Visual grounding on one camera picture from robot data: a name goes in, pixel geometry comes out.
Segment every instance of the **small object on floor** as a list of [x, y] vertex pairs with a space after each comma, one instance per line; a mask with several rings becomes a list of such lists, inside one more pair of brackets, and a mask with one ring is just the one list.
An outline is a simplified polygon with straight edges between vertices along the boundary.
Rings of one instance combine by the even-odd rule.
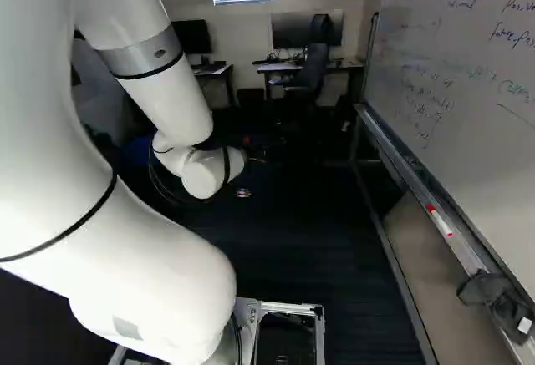
[[239, 188], [236, 191], [236, 196], [238, 198], [250, 198], [251, 197], [251, 191], [249, 191], [247, 188]]

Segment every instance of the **whiteboard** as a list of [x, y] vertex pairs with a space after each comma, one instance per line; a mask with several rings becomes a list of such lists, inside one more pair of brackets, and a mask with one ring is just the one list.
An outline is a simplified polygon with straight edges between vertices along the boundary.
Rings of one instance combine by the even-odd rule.
[[365, 98], [535, 298], [535, 0], [382, 0]]

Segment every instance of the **wall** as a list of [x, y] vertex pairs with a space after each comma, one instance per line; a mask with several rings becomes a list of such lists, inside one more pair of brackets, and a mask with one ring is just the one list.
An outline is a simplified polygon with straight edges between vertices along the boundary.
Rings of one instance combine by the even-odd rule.
[[[162, 0], [171, 20], [204, 18], [208, 22], [214, 60], [234, 64], [235, 89], [263, 88], [252, 61], [272, 50], [270, 14], [292, 11], [344, 10], [343, 46], [334, 48], [331, 58], [354, 58], [359, 50], [364, 0], [273, 0], [270, 3], [217, 6], [212, 0]], [[345, 92], [346, 77], [329, 76], [319, 102], [329, 104]]]
[[369, 29], [371, 17], [375, 12], [380, 10], [381, 0], [364, 0], [362, 10], [362, 23], [360, 24], [358, 57], [361, 60], [366, 58], [366, 49], [368, 47]]

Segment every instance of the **computer monitor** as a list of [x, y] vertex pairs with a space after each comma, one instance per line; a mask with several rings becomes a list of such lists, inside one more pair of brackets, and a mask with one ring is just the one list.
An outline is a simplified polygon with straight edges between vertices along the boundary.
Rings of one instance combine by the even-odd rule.
[[301, 49], [306, 47], [310, 34], [310, 23], [315, 14], [329, 15], [333, 22], [333, 35], [329, 45], [340, 46], [344, 28], [344, 12], [342, 10], [331, 10], [327, 13], [273, 13], [271, 15], [273, 49]]
[[171, 22], [186, 54], [211, 53], [211, 39], [205, 20]]

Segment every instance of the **black stripe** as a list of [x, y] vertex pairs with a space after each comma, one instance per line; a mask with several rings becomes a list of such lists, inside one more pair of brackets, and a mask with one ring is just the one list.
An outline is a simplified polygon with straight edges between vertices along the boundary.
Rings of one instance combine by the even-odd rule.
[[118, 75], [118, 74], [112, 73], [112, 75], [116, 77], [117, 79], [145, 79], [147, 77], [152, 77], [153, 75], [156, 75], [158, 73], [161, 73], [162, 71], [166, 71], [167, 69], [173, 67], [175, 64], [177, 64], [180, 61], [182, 56], [184, 56], [184, 51], [181, 49], [181, 51], [178, 53], [178, 56], [176, 56], [176, 58], [171, 60], [168, 64], [160, 68], [157, 68], [155, 70], [148, 71], [147, 73], [136, 74], [136, 75]]
[[110, 185], [108, 185], [108, 188], [106, 189], [105, 193], [100, 197], [100, 199], [97, 201], [96, 204], [85, 214], [83, 215], [76, 223], [74, 223], [72, 226], [70, 226], [67, 230], [64, 232], [58, 234], [55, 236], [52, 240], [45, 241], [43, 244], [36, 246], [30, 250], [27, 250], [25, 252], [21, 252], [20, 254], [15, 254], [11, 256], [5, 256], [4, 258], [0, 258], [0, 263], [5, 262], [11, 262], [16, 261], [18, 259], [23, 259], [27, 256], [31, 256], [33, 254], [36, 254], [40, 251], [46, 250], [50, 246], [53, 246], [57, 242], [60, 242], [63, 238], [70, 236], [75, 231], [77, 231], [81, 226], [84, 225], [86, 221], [88, 221], [91, 217], [93, 217], [94, 214], [96, 214], [99, 209], [104, 205], [104, 203], [108, 200], [111, 193], [114, 192], [115, 185], [117, 184], [117, 173], [115, 171], [113, 172], [111, 176], [111, 182]]

